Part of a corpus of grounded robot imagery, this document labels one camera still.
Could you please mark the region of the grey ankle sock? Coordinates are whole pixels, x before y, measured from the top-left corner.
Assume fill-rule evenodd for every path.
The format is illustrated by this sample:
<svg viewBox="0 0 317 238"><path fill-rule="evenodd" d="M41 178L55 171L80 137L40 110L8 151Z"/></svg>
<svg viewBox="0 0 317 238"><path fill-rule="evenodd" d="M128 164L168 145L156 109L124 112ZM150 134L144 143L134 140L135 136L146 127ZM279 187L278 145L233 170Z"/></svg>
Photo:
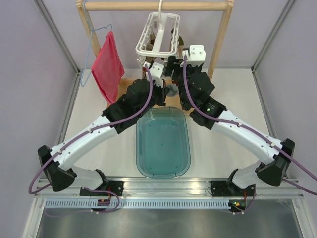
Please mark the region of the grey ankle sock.
<svg viewBox="0 0 317 238"><path fill-rule="evenodd" d="M167 85L166 88L169 89L168 94L167 94L168 97L175 97L179 94L179 89L178 89L178 86L176 84Z"/></svg>

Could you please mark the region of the white clip sock hanger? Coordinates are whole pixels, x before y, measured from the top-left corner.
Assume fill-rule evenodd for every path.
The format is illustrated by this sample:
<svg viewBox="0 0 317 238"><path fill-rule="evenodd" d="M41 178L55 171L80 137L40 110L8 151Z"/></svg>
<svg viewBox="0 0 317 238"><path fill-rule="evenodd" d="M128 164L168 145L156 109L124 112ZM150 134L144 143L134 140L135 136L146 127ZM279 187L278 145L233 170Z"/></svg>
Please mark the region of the white clip sock hanger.
<svg viewBox="0 0 317 238"><path fill-rule="evenodd" d="M180 16L175 13L162 12L163 1L159 2L158 11L149 14L146 25L142 31L140 39L135 47L137 62L142 68L149 58L167 58L176 56L179 53L178 39L180 28ZM163 38L165 32L171 27L170 49L163 50Z"/></svg>

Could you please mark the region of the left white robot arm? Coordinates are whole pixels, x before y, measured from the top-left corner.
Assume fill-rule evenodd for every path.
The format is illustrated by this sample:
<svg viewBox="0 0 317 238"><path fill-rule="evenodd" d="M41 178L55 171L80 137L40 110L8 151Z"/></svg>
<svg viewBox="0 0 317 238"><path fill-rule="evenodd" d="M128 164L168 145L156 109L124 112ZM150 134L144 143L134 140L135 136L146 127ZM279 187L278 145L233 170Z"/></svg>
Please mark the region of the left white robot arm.
<svg viewBox="0 0 317 238"><path fill-rule="evenodd" d="M115 103L106 108L86 129L66 142L49 148L38 149L40 163L55 192L70 186L86 187L98 196L108 191L108 180L99 169L88 170L74 164L102 142L119 135L135 125L154 105L165 106L169 89L162 79L135 80Z"/></svg>

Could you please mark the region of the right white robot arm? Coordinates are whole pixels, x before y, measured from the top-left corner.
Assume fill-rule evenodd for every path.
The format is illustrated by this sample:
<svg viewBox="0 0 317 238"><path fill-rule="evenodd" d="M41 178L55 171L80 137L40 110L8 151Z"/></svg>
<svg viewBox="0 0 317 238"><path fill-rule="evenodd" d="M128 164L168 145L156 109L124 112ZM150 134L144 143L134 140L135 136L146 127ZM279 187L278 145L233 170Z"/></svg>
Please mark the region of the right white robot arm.
<svg viewBox="0 0 317 238"><path fill-rule="evenodd" d="M210 96L214 85L202 65L185 65L175 56L168 58L165 75L178 86L181 108L199 126L221 133L246 148L258 162L242 169L235 169L226 181L231 195L238 195L245 188L265 183L279 187L290 165L295 143L270 137L238 119L225 105Z"/></svg>

